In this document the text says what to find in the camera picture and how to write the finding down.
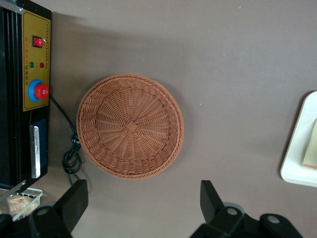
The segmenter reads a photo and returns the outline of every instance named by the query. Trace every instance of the red button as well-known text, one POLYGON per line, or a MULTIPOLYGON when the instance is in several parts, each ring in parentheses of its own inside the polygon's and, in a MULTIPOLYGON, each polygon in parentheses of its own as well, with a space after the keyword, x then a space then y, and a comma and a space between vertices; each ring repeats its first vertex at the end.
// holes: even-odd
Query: red button
POLYGON ((38 83, 34 88, 34 97, 45 100, 49 96, 49 87, 46 84, 38 83))
POLYGON ((33 36, 33 46, 42 48, 42 39, 33 36))

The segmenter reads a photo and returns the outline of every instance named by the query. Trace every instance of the power switch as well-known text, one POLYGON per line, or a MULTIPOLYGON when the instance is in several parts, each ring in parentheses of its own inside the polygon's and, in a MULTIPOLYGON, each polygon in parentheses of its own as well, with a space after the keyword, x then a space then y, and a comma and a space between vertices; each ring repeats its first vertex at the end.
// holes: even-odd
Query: power switch
POLYGON ((42 48, 42 38, 33 36, 33 47, 42 48))

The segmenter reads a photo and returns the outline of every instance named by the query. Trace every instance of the basket rim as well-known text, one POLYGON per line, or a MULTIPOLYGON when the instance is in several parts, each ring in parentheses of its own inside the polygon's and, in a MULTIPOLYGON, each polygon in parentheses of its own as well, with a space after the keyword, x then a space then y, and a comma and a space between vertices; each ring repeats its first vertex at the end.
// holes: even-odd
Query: basket rim
POLYGON ((107 78, 104 78, 103 80, 97 82, 94 86, 92 86, 89 91, 85 94, 85 96, 83 97, 83 99, 81 100, 81 103, 79 105, 78 108, 78 112, 77 112, 77 119, 76 119, 76 125, 77 125, 77 133, 78 133, 78 137, 79 140, 81 142, 81 146, 83 147, 85 153, 87 154, 87 156, 95 163, 95 165, 97 165, 97 167, 99 167, 101 170, 123 178, 123 179, 145 179, 145 178, 150 178, 152 176, 155 176, 159 173, 161 173, 162 171, 164 171, 165 169, 167 169, 176 159, 177 155, 179 154, 182 144, 183 144, 183 140, 184 140, 184 119, 183 119, 183 115, 181 112, 181 109, 177 103, 177 101, 175 100, 175 98, 169 93, 169 91, 162 86, 160 83, 158 83, 157 81, 148 78, 146 76, 143 75, 139 75, 139 74, 133 74, 133 73, 129 73, 129 74, 116 74, 116 75, 111 75, 107 78), (117 79, 122 79, 122 78, 133 78, 135 80, 139 80, 142 83, 147 83, 149 85, 154 85, 156 87, 156 89, 159 90, 160 94, 162 94, 164 96, 164 98, 166 99, 166 101, 168 102, 168 104, 171 106, 171 108, 174 111, 174 114, 176 116, 176 121, 177 121, 177 138, 176 138, 176 143, 175 146, 172 150, 172 152, 170 153, 168 159, 166 159, 166 161, 164 161, 160 166, 158 166, 157 168, 145 172, 145 173, 139 173, 139 174, 125 174, 125 173, 120 173, 120 172, 116 172, 111 170, 110 168, 108 168, 107 166, 105 166, 104 164, 102 164, 98 159, 95 158, 95 156, 90 152, 90 149, 87 147, 85 140, 83 140, 83 132, 82 132, 82 126, 81 126, 81 119, 82 119, 82 115, 83 115, 83 110, 85 108, 85 104, 87 104, 86 100, 91 96, 91 94, 93 94, 93 92, 98 89, 101 85, 105 84, 105 83, 111 83, 111 81, 115 81, 117 79))

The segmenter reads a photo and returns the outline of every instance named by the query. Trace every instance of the screw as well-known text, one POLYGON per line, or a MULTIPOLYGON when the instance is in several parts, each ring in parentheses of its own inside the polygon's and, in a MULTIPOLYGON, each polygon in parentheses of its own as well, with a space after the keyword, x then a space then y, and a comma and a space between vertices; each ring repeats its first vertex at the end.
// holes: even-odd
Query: screw
POLYGON ((228 209, 227 209, 227 212, 228 212, 230 215, 232 215, 232 216, 235 216, 235 215, 238 214, 238 212, 237 212, 235 209, 233 209, 233 208, 228 208, 228 209))
POLYGON ((279 219, 275 216, 268 216, 267 219, 274 224, 279 224, 279 219))

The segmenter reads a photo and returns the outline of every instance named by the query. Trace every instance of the yellow control panel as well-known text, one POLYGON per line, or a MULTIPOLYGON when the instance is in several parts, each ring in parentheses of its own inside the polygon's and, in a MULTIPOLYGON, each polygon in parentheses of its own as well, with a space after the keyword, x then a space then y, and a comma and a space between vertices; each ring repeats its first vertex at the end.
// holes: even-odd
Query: yellow control panel
POLYGON ((23 111, 49 105, 51 21, 25 10, 22 16, 23 111))

